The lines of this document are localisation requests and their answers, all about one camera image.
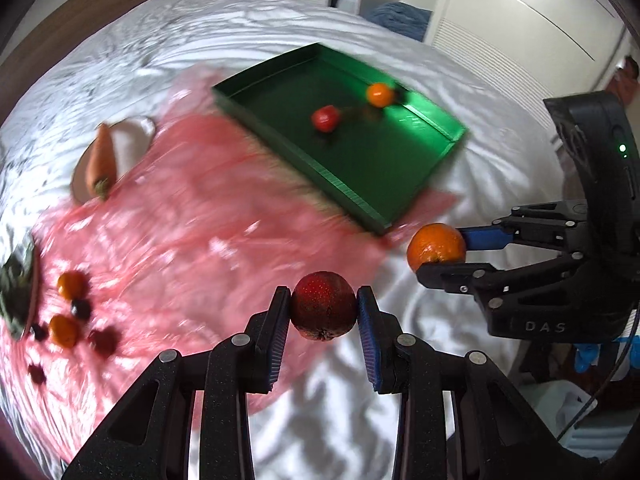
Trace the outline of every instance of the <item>blue towel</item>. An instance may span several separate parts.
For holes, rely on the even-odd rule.
[[[388,30],[422,41],[427,33],[431,11],[401,2],[391,2],[377,6],[365,18]]]

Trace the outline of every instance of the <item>pink plastic sheet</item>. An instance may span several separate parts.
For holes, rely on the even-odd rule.
[[[371,283],[389,244],[455,200],[428,191],[385,240],[364,233],[331,206],[318,207],[310,186],[215,112],[216,78],[197,68],[177,79],[149,152],[107,202],[65,202],[34,228],[38,320],[69,313],[56,291],[69,269],[90,277],[94,313],[72,350],[15,343],[3,326],[0,370],[33,432],[66,461],[159,351],[212,348],[265,310],[277,285],[293,288],[315,270],[338,272],[354,289]],[[104,360],[84,336],[107,327],[120,342]],[[290,329],[280,380],[268,396],[252,396],[250,411],[276,399],[326,348]],[[44,368],[46,384],[30,381],[29,364]]]

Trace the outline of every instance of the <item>dark berry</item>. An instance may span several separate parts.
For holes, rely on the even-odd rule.
[[[89,321],[91,317],[91,303],[88,300],[73,300],[71,315],[80,321]]]
[[[116,331],[111,327],[105,330],[91,330],[86,340],[90,348],[105,359],[115,353],[118,344]]]
[[[44,341],[49,336],[49,331],[37,323],[31,325],[29,332],[36,341]]]
[[[40,384],[44,384],[44,382],[47,380],[44,376],[44,370],[40,365],[29,365],[27,367],[27,372],[29,373],[33,383],[37,384],[38,386]]]

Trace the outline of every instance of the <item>green plastic tray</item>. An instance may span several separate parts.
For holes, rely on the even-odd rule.
[[[366,91],[376,82],[394,88],[400,104],[370,106]],[[227,114],[376,234],[407,210],[465,131],[423,95],[319,43],[244,70],[214,92]],[[310,118],[329,104],[344,113],[327,135]]]

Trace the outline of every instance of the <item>orange ball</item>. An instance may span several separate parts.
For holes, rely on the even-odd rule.
[[[87,288],[86,276],[79,270],[63,272],[58,278],[58,294],[65,300],[82,300]]]
[[[78,324],[62,314],[56,314],[49,321],[49,337],[60,348],[76,346],[79,332]]]
[[[422,264],[464,262],[465,240],[460,231],[446,224],[427,224],[414,235],[406,250],[406,260],[415,272]]]
[[[393,104],[396,100],[396,93],[389,85],[384,83],[373,83],[367,88],[367,101],[376,108],[384,108]]]

